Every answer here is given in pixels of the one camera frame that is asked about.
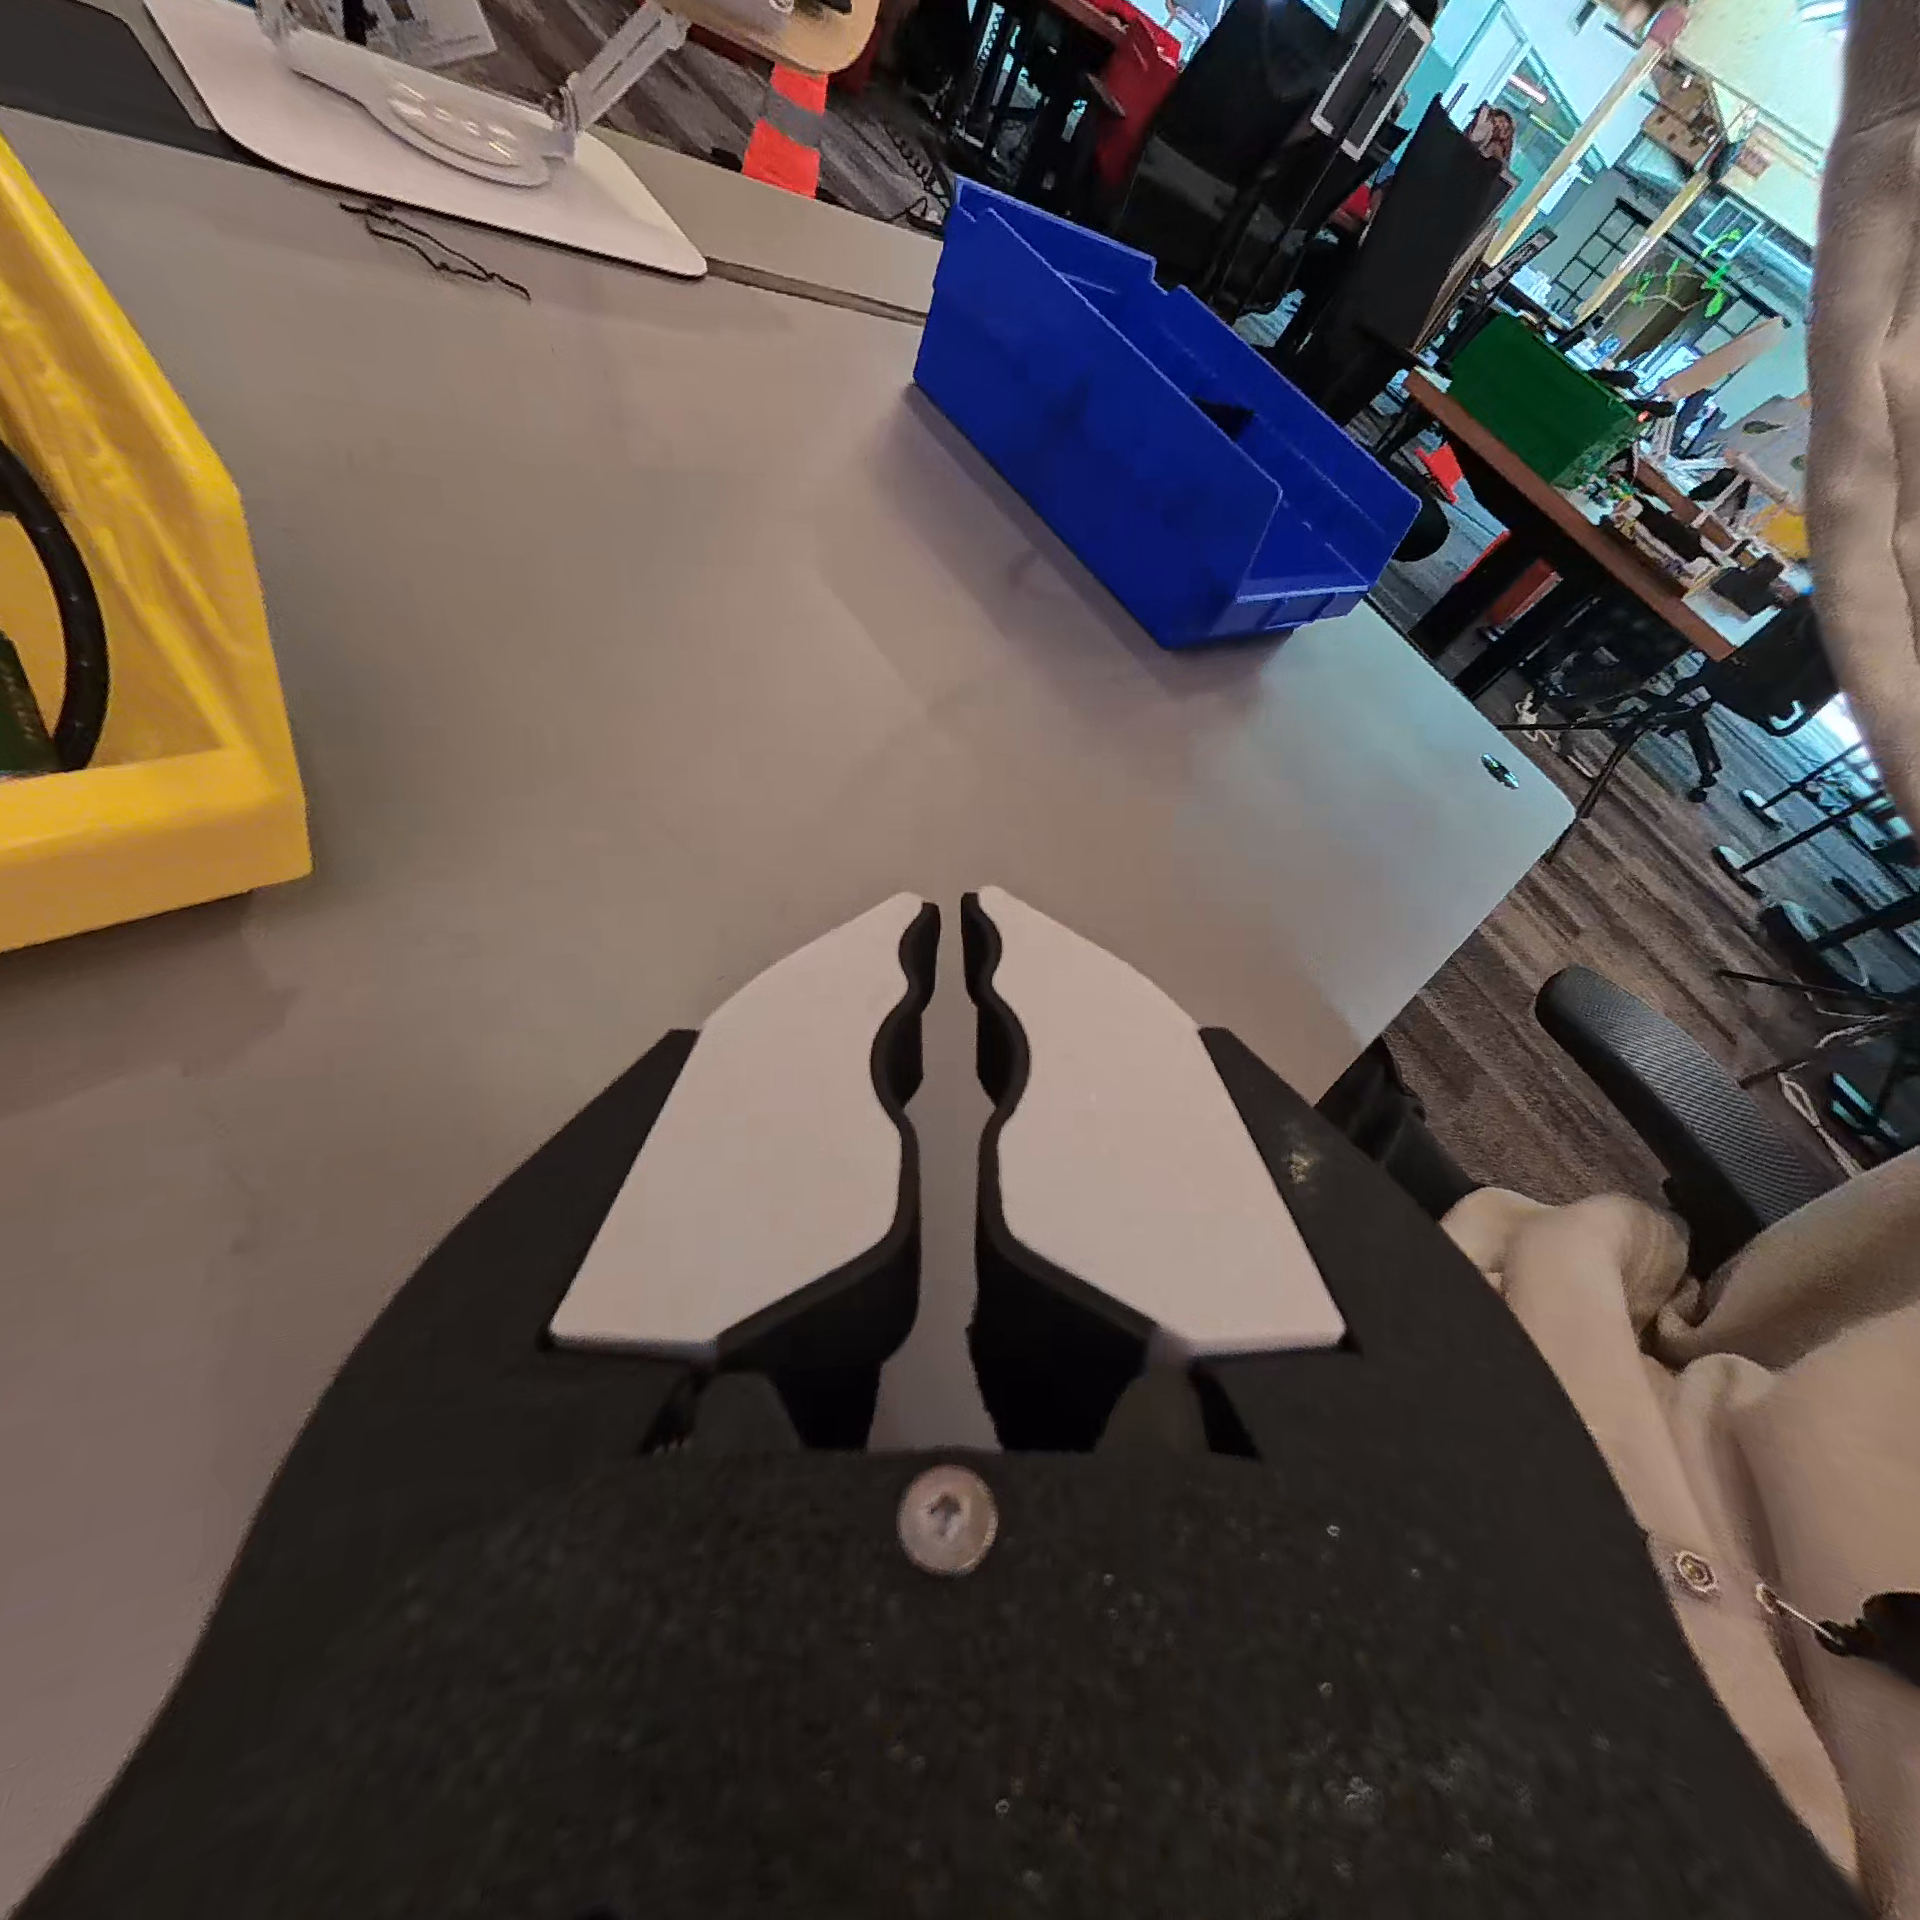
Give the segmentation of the blue plastic bin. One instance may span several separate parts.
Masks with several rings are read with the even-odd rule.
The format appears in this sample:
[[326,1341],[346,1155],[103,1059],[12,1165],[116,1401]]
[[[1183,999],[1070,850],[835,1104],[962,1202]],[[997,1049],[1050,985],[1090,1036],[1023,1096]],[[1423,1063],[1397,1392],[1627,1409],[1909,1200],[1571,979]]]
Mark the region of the blue plastic bin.
[[[1420,499],[1154,261],[962,180],[915,381],[1165,652],[1341,618]],[[1194,396],[1254,410],[1226,440]]]

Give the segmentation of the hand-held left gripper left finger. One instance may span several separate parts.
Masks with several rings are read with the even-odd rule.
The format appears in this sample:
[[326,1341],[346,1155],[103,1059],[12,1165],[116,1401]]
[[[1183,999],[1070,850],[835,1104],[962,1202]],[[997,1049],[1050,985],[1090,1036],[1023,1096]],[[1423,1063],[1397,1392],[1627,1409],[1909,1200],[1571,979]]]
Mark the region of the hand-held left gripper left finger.
[[941,912],[896,893],[699,1028],[549,1321],[566,1352],[892,1359],[920,1296],[920,1015]]

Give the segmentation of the braided black cable green plugs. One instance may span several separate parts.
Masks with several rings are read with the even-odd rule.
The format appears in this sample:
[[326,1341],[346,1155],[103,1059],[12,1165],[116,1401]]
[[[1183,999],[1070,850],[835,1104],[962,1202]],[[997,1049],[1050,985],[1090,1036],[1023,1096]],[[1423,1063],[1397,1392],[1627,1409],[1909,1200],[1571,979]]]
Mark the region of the braided black cable green plugs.
[[8,444],[3,445],[3,507],[27,538],[54,597],[64,647],[62,705],[47,723],[12,637],[3,637],[3,780],[80,773],[101,745],[112,696],[103,604],[64,516]]

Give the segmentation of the wooden table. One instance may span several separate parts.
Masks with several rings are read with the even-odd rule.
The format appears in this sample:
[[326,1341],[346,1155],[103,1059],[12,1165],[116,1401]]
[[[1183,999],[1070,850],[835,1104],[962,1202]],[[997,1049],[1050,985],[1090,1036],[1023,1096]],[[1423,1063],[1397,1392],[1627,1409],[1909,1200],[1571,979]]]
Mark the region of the wooden table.
[[1770,612],[1740,616],[1708,594],[1685,597],[1564,489],[1550,488],[1500,436],[1469,416],[1422,371],[1405,372],[1407,413],[1432,426],[1460,463],[1478,505],[1503,529],[1482,557],[1412,625],[1407,640],[1437,660],[1455,640],[1483,626],[1495,601],[1532,565],[1554,575],[1560,611],[1579,594],[1619,592],[1680,637],[1687,653],[1728,659],[1752,640]]

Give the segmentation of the green bin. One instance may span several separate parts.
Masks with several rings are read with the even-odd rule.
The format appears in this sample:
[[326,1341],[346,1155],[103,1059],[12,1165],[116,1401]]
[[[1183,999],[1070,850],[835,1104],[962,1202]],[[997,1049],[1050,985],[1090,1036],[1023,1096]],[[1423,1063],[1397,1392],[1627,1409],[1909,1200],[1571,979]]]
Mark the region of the green bin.
[[1454,352],[1447,396],[1557,489],[1589,484],[1640,435],[1639,407],[1506,314]]

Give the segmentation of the yellow plastic bin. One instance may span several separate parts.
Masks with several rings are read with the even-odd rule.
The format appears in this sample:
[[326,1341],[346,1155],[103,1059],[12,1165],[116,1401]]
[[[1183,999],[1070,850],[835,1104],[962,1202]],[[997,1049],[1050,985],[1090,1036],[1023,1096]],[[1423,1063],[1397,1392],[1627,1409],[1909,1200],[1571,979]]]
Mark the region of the yellow plastic bin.
[[[243,499],[12,148],[3,431],[80,546],[112,664],[91,765],[4,780],[3,948],[307,879],[303,783]],[[4,636],[54,723],[54,597],[12,516]]]

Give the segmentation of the person's cream sweater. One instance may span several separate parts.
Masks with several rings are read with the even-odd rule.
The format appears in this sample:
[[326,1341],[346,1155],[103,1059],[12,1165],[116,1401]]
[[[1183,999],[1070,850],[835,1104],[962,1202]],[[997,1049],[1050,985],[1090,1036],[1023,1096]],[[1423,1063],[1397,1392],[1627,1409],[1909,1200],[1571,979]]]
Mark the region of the person's cream sweater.
[[[1915,826],[1917,8],[1854,4],[1822,180],[1807,516],[1816,619]],[[1709,1280],[1620,1196],[1490,1188],[1442,1219],[1550,1363],[1723,1711],[1872,1916],[1917,1916],[1915,1680],[1823,1645],[1915,1601],[1915,1153]]]

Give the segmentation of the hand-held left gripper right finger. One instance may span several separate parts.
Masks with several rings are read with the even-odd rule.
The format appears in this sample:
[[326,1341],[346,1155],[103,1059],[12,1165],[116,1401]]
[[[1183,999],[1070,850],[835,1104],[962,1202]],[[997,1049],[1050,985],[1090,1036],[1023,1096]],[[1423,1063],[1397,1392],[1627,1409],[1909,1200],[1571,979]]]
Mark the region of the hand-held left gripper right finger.
[[1347,1321],[1203,1041],[1150,976],[997,885],[975,1009],[1013,1020],[998,1223],[1164,1359],[1324,1354]]

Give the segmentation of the orange traffic cone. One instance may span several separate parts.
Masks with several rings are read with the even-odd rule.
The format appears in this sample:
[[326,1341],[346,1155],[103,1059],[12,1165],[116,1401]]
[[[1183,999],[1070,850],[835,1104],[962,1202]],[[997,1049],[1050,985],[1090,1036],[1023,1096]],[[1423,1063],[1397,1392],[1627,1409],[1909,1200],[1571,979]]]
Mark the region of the orange traffic cone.
[[791,196],[815,201],[827,103],[827,77],[775,64],[741,159],[741,173]]

